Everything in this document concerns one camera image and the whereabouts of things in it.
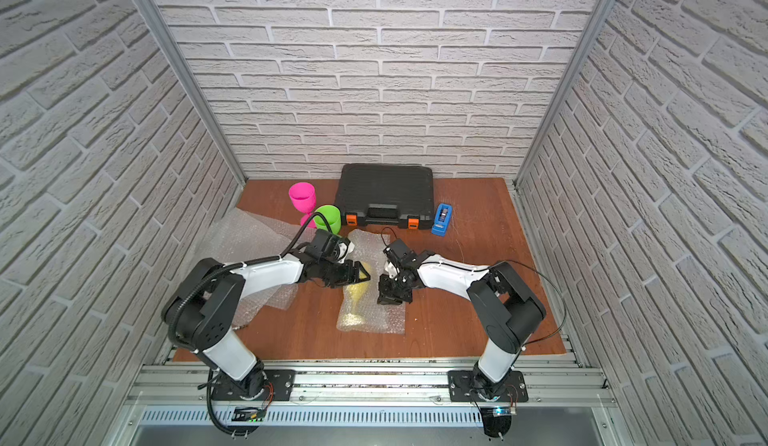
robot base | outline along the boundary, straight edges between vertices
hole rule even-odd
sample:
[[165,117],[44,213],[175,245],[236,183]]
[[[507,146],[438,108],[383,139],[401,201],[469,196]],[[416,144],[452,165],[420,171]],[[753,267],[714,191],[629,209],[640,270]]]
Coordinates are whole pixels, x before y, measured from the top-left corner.
[[[448,372],[448,384],[450,384],[449,391],[451,392],[452,402],[483,403],[492,400],[492,398],[483,398],[477,393],[477,389],[473,385],[474,377],[475,373],[472,371],[457,370]],[[506,386],[501,390],[496,402],[509,405],[510,401],[514,403],[525,403],[528,401],[528,389],[525,387],[525,380],[520,371],[511,370],[509,374],[504,376],[504,384]]]
[[[265,369],[264,384],[272,383],[274,398],[272,401],[288,401],[293,391],[293,379],[296,372],[293,369]],[[214,392],[211,399],[214,401],[242,401],[242,389],[238,387],[229,377],[224,376],[216,380]],[[263,388],[261,393],[250,398],[249,401],[265,401],[270,392]]]

white brick wall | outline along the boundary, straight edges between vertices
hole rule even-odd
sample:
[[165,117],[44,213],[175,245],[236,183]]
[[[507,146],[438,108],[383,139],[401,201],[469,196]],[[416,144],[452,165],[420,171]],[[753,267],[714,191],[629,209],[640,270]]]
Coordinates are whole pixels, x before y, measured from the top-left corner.
[[477,136],[501,145],[484,176],[511,184],[596,0],[156,1],[247,176],[359,160],[461,177],[481,172]]
[[768,442],[765,0],[618,0],[520,193],[639,444]]
[[100,444],[235,182],[131,0],[0,30],[0,443]]

pink cup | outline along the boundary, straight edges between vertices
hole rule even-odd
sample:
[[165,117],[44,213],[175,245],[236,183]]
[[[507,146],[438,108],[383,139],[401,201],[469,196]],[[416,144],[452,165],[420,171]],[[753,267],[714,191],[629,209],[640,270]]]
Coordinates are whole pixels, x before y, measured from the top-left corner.
[[[309,218],[311,213],[307,213],[301,217],[301,225],[303,225]],[[310,221],[310,224],[306,225],[307,228],[317,228],[314,221]]]
[[310,213],[315,210],[317,197],[315,187],[308,182],[297,182],[288,190],[290,201],[300,212]]

toolbox handle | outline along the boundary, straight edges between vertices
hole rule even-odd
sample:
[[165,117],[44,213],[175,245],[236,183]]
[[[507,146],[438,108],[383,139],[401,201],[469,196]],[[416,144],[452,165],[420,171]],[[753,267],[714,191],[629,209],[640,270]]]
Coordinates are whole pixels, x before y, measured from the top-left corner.
[[368,218],[379,224],[398,224],[398,209],[394,204],[369,204]]

bubble wrap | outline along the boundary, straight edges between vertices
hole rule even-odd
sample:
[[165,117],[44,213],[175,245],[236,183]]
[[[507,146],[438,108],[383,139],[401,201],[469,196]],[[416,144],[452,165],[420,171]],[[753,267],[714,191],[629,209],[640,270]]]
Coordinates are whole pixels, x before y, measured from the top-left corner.
[[[195,249],[196,259],[214,258],[219,262],[247,261],[280,254],[299,230],[299,226],[232,209],[211,225]],[[311,241],[315,230],[307,228],[298,243]],[[288,309],[299,291],[299,285],[275,286],[240,298],[233,326],[251,322],[264,305]]]
[[360,261],[371,280],[344,286],[344,302],[339,310],[336,328],[340,331],[388,332],[406,334],[406,305],[376,304],[379,298],[379,275],[384,272],[386,256],[379,234],[354,230],[349,235],[355,244],[350,259]]

